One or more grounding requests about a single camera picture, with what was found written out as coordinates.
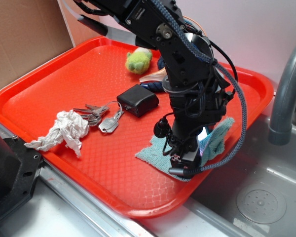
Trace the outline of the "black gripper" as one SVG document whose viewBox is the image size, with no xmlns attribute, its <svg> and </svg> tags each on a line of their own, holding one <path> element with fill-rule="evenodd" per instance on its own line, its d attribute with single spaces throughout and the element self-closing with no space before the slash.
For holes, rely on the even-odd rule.
<svg viewBox="0 0 296 237">
<path fill-rule="evenodd" d="M 170 146 L 162 151 L 170 156 L 170 173 L 195 173 L 202 160 L 198 135 L 222 119 L 234 92 L 221 88 L 213 79 L 183 87 L 171 86 L 169 79 L 164 79 L 162 87 L 169 95 L 175 119 L 170 125 L 164 115 L 155 124 L 154 135 L 165 138 L 165 145 Z"/>
</svg>

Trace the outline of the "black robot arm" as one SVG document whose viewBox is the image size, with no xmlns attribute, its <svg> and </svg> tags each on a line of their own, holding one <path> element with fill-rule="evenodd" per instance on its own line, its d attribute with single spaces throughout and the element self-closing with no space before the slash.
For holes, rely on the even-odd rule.
<svg viewBox="0 0 296 237">
<path fill-rule="evenodd" d="M 169 173 L 190 178 L 201 173 L 204 153 L 198 135 L 226 114 L 234 96 L 227 91 L 236 79 L 225 80 L 217 69 L 214 45 L 190 27 L 173 0 L 93 0 L 76 5 L 83 11 L 77 20 L 102 36 L 147 49 L 158 50 L 166 76 L 174 123 L 166 117 L 155 124 L 154 134 L 164 139 L 163 155 L 170 157 Z"/>
</svg>

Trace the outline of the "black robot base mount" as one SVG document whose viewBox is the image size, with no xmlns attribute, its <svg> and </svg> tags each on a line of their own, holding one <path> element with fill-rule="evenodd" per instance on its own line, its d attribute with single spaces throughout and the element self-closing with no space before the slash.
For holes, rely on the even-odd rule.
<svg viewBox="0 0 296 237">
<path fill-rule="evenodd" d="M 0 136 L 0 222 L 33 197 L 43 158 L 24 144 Z"/>
</svg>

